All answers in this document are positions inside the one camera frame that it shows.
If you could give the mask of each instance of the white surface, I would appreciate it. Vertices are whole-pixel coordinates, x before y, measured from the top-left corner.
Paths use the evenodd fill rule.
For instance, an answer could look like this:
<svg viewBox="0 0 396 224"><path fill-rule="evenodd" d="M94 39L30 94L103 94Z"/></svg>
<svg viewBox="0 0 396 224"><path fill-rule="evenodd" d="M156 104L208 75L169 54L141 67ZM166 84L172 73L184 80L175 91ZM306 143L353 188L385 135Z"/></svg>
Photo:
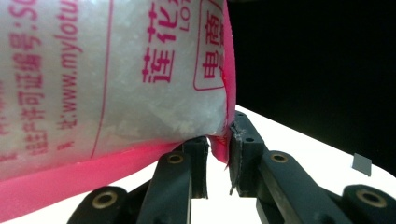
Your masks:
<svg viewBox="0 0 396 224"><path fill-rule="evenodd" d="M344 186L365 184L396 198L396 178L388 172L373 166L372 176L368 177L351 168L352 155L240 106L237 110L248 115L270 150L284 151L292 155L323 188L341 194ZM112 185L130 191L149 180L154 169L155 163ZM209 156L207 170L209 200L192 200L191 223L260 223L255 199L238 198L236 191L233 196L228 195L231 185L225 164ZM80 194L6 223L66 223L87 194Z"/></svg>

